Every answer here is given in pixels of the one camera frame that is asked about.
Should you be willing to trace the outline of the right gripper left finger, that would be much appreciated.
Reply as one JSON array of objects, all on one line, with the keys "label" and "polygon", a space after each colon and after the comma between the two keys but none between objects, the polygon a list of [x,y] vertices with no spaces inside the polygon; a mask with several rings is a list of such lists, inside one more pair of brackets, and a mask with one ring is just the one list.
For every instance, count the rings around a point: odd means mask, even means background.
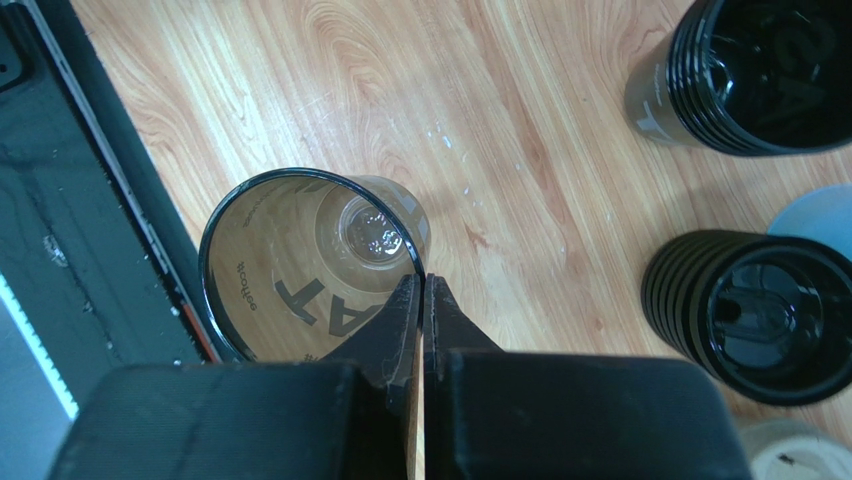
[{"label": "right gripper left finger", "polygon": [[52,479],[409,479],[422,279],[330,354],[136,365],[103,378]]}]

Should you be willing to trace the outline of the single brown plastic cup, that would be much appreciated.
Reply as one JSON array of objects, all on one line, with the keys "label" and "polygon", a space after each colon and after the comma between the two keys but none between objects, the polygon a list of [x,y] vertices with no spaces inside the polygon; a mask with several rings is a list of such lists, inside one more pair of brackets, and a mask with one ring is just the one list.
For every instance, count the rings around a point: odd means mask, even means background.
[{"label": "single brown plastic cup", "polygon": [[207,315],[237,361],[317,360],[423,275],[431,227],[422,203],[385,177],[294,167],[231,190],[204,229]]}]

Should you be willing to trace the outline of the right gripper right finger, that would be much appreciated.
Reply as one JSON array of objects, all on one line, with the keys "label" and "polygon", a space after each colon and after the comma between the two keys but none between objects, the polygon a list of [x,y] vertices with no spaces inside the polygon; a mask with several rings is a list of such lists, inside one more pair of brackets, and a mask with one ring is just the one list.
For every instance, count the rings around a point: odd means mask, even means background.
[{"label": "right gripper right finger", "polygon": [[696,365],[507,352],[447,281],[423,288],[429,479],[747,479],[731,414]]}]

